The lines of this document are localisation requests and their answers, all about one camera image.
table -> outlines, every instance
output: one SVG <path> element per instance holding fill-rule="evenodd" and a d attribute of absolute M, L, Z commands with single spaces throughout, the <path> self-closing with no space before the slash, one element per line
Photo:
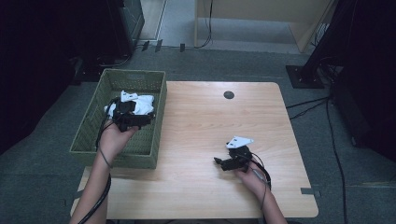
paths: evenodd
<path fill-rule="evenodd" d="M 263 159 L 285 217 L 318 214 L 314 195 L 301 192 L 311 186 L 277 84 L 167 81 L 167 89 L 157 168 L 114 168 L 107 218 L 261 217 L 254 195 L 213 160 L 230 158 L 235 135 L 254 139 L 247 146 Z"/>
<path fill-rule="evenodd" d="M 198 47 L 198 19 L 209 18 L 212 0 L 195 0 L 194 45 Z M 285 21 L 300 52 L 323 22 L 330 22 L 337 0 L 213 0 L 212 18 Z"/>

person's right hand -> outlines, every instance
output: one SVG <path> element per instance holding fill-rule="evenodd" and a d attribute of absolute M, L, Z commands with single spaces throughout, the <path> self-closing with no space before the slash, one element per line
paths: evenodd
<path fill-rule="evenodd" d="M 110 123 L 111 121 L 108 121 L 105 124 L 105 127 L 109 126 L 103 130 L 99 147 L 108 162 L 111 163 L 122 152 L 129 139 L 139 130 L 139 127 L 134 126 L 122 133 L 116 124 Z"/>
<path fill-rule="evenodd" d="M 257 170 L 262 176 L 265 177 L 265 174 L 260 170 L 259 167 L 257 167 L 256 164 L 253 162 L 249 163 L 249 168 L 247 169 L 247 172 L 244 173 L 241 170 L 234 170 L 233 172 L 235 173 L 236 176 L 238 176 L 241 180 L 242 183 L 250 190 L 252 191 L 258 199 L 262 198 L 263 194 L 265 191 L 269 191 L 269 186 L 264 184 L 252 171 L 252 169 Z"/>

basket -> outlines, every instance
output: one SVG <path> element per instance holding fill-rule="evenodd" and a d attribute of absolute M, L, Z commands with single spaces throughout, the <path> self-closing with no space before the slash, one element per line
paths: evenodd
<path fill-rule="evenodd" d="M 155 119 L 134 134 L 125 149 L 113 161 L 113 167 L 155 169 L 166 99 L 165 72 L 105 69 L 84 115 L 70 153 L 86 166 L 96 156 L 95 141 L 104 118 L 104 106 L 121 91 L 154 96 Z"/>

forearm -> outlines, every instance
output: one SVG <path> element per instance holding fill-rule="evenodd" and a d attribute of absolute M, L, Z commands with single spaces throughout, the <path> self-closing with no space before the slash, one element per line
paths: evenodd
<path fill-rule="evenodd" d="M 286 219 L 283 217 L 279 206 L 277 205 L 276 198 L 274 194 L 266 186 L 260 192 L 256 193 L 256 196 L 260 203 L 262 203 L 262 213 L 264 214 L 265 221 L 267 224 L 273 223 L 287 223 Z"/>
<path fill-rule="evenodd" d="M 100 152 L 96 154 L 90 177 L 83 191 L 70 223 L 79 223 L 98 202 L 106 187 L 110 168 Z M 107 197 L 86 223 L 106 223 Z"/>

white plastic piece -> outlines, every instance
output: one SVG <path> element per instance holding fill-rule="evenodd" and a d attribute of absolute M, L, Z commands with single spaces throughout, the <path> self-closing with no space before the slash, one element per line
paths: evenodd
<path fill-rule="evenodd" d="M 238 148 L 254 142 L 253 139 L 234 136 L 233 139 L 227 144 L 227 148 Z"/>
<path fill-rule="evenodd" d="M 134 107 L 134 114 L 136 115 L 147 115 L 154 111 L 154 107 L 152 106 L 154 96 L 152 95 L 140 95 L 134 102 L 136 102 L 136 106 Z"/>
<path fill-rule="evenodd" d="M 108 110 L 108 115 L 110 116 L 111 119 L 113 118 L 113 112 L 114 112 L 115 108 L 116 108 L 116 104 L 113 103 L 110 106 L 110 109 Z"/>
<path fill-rule="evenodd" d="M 126 91 L 121 91 L 121 101 L 122 102 L 129 102 L 132 100 L 137 100 L 138 96 L 136 93 L 128 93 Z"/>

